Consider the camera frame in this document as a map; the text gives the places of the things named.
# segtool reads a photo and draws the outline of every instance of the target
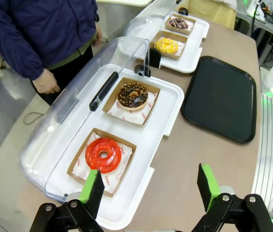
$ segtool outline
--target white cutting board tray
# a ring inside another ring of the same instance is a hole
[[[168,57],[161,57],[160,66],[164,66],[181,73],[192,73],[196,70],[197,64],[199,62],[202,47],[201,42],[206,38],[210,25],[208,22],[187,16],[190,19],[196,20],[195,26],[189,35],[184,35],[176,33],[171,30],[167,30],[165,27],[165,22],[169,19],[170,15],[176,15],[175,12],[170,13],[164,20],[160,18],[155,18],[154,20],[149,20],[141,26],[135,27],[134,29],[128,30],[125,36],[134,36],[139,38],[148,39],[149,42],[153,40],[154,36],[159,32],[159,30],[170,31],[175,34],[179,34],[188,37],[185,49],[182,52],[181,57],[178,60],[174,60]],[[136,58],[144,59],[145,57],[145,46],[142,46],[135,54]]]
[[[103,196],[101,200],[97,222],[100,226],[110,230],[121,230],[131,222],[154,171],[150,163],[162,137],[170,135],[184,99],[184,92],[178,86],[155,77],[141,77],[131,70],[124,69],[102,104],[96,112],[91,113],[63,154],[67,140],[72,138],[89,112],[90,101],[109,76],[119,69],[119,66],[112,64],[101,67],[78,94],[77,98],[80,101],[66,120],[61,125],[58,124],[51,128],[56,136],[50,138],[40,136],[39,139],[47,140],[49,144],[43,148],[43,155],[36,157],[31,163],[26,163],[26,158],[22,160],[23,167],[29,165],[33,170],[25,172],[34,184],[45,189],[48,197],[64,201],[65,194],[82,190],[83,186],[67,174],[67,169],[92,128],[107,131],[135,144],[136,152],[114,196],[112,198]],[[102,111],[109,95],[123,77],[148,83],[161,89],[152,113],[143,127]]]

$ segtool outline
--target person's hand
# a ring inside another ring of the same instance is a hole
[[[102,42],[102,31],[101,31],[101,28],[97,22],[96,22],[96,29],[97,29],[97,35],[92,43],[92,46],[94,46],[94,47],[98,46]]]
[[[54,74],[52,74],[49,70],[44,69],[42,74],[32,81],[34,84],[35,88],[39,93],[55,93],[59,92],[60,88],[57,85],[57,81],[54,77]]]

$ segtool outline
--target wristwatch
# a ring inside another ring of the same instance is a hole
[[[95,20],[96,22],[99,22],[99,21],[100,21],[100,18],[99,18],[99,15],[98,15],[98,14],[97,14],[96,17],[94,18],[94,20]]]

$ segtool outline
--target bolt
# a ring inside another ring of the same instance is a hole
[[[256,202],[256,198],[255,198],[255,197],[250,197],[250,198],[249,198],[249,201],[250,201],[251,203],[254,203],[254,202]]]
[[[51,205],[48,205],[48,206],[45,207],[45,210],[46,210],[46,211],[50,211],[51,208],[52,208]]]
[[[227,201],[229,201],[229,199],[230,199],[230,198],[229,198],[227,195],[224,195],[224,196],[223,196],[223,201],[227,202]]]
[[[77,207],[77,202],[71,202],[71,207],[72,207],[72,208]]]

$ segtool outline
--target lid handle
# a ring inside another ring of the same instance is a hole
[[[108,78],[108,80],[103,84],[101,89],[98,91],[96,96],[92,99],[92,101],[89,104],[89,109],[93,112],[95,112],[98,109],[98,106],[103,101],[109,90],[112,88],[112,86],[117,81],[119,75],[117,72],[113,72],[112,75]]]

